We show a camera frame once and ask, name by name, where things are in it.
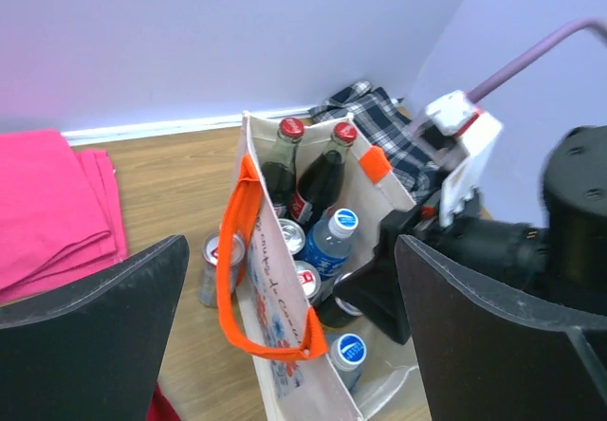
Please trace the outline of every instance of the soda can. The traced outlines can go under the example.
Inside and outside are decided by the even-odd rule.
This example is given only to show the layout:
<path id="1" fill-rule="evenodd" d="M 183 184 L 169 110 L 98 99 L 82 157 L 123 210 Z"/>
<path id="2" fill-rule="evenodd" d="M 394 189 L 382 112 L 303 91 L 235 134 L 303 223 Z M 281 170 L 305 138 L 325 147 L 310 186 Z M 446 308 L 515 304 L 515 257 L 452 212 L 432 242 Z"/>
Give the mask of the soda can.
<path id="1" fill-rule="evenodd" d="M 289 219 L 278 219 L 283 231 L 286 246 L 291 255 L 295 256 L 302 251 L 305 246 L 305 233 L 297 222 Z"/>
<path id="2" fill-rule="evenodd" d="M 238 235 L 233 236 L 230 259 L 230 293 L 236 287 L 240 267 L 245 260 L 245 241 Z M 219 233 L 213 233 L 202 247 L 205 264 L 200 274 L 198 299 L 207 307 L 217 307 L 217 256 L 219 251 Z"/>
<path id="3" fill-rule="evenodd" d="M 297 268 L 300 284 L 302 284 L 303 293 L 310 302 L 310 305 L 313 305 L 321 291 L 321 276 L 319 275 L 319 271 L 310 263 L 301 261 L 296 261 L 295 267 Z"/>

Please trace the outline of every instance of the black cylinder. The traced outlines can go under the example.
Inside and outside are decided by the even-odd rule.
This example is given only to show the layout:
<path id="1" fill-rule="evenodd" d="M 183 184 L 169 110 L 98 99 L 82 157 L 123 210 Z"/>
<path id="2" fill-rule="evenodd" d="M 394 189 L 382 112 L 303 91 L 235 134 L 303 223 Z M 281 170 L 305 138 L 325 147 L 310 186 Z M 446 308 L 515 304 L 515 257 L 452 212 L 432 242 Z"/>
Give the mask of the black cylinder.
<path id="1" fill-rule="evenodd" d="M 316 314 L 325 329 L 345 328 L 362 315 L 355 306 L 342 301 L 333 293 L 316 308 Z"/>
<path id="2" fill-rule="evenodd" d="M 607 298 L 607 126 L 567 135 L 545 165 L 543 199 L 548 274 Z"/>

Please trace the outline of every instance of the orange bag handle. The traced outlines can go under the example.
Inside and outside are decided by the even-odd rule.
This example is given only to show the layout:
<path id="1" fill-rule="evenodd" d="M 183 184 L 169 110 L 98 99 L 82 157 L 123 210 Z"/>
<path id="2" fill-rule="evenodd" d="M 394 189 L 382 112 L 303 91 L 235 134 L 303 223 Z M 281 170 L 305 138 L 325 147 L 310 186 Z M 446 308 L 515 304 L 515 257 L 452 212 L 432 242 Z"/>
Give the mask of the orange bag handle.
<path id="1" fill-rule="evenodd" d="M 250 155 L 246 154 L 241 160 L 236 187 L 231 194 L 219 233 L 217 307 L 221 328 L 232 345 L 257 357 L 279 361 L 304 361 L 320 357 L 327 353 L 328 346 L 321 322 L 312 307 L 308 308 L 305 316 L 305 331 L 299 347 L 273 348 L 260 345 L 249 340 L 236 323 L 230 299 L 230 256 L 233 236 L 240 231 L 247 241 L 248 248 L 263 197 L 264 191 L 259 174 Z"/>

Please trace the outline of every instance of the plastic water bottle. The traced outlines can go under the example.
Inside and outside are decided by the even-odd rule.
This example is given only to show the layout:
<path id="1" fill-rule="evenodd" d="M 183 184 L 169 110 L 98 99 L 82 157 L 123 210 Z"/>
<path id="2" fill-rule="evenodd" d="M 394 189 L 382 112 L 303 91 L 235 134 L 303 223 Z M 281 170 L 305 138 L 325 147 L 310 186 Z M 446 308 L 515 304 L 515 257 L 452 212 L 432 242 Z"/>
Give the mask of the plastic water bottle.
<path id="1" fill-rule="evenodd" d="M 319 271 L 321 281 L 337 276 L 352 251 L 352 234 L 359 218 L 351 210 L 336 210 L 329 219 L 322 219 L 307 235 L 301 260 Z"/>
<path id="2" fill-rule="evenodd" d="M 352 392 L 362 375 L 362 363 L 367 358 L 367 346 L 364 340 L 352 333 L 341 336 L 327 334 L 326 338 L 331 343 L 329 359 L 338 371 L 343 386 Z"/>

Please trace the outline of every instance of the cola bottle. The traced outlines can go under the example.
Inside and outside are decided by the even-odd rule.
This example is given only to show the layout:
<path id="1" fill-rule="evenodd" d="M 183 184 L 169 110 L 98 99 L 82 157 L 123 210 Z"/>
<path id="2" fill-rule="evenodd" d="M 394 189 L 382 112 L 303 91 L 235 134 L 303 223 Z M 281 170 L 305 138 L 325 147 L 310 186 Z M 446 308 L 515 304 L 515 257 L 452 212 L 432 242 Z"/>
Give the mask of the cola bottle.
<path id="1" fill-rule="evenodd" d="M 345 159 L 356 138 L 354 125 L 350 122 L 338 123 L 322 154 L 307 167 L 297 183 L 288 212 L 305 232 L 338 201 L 343 186 Z"/>
<path id="2" fill-rule="evenodd" d="M 304 124 L 297 118 L 281 120 L 276 142 L 262 165 L 267 193 L 279 218 L 285 217 L 288 202 L 295 192 L 295 155 L 304 131 Z"/>

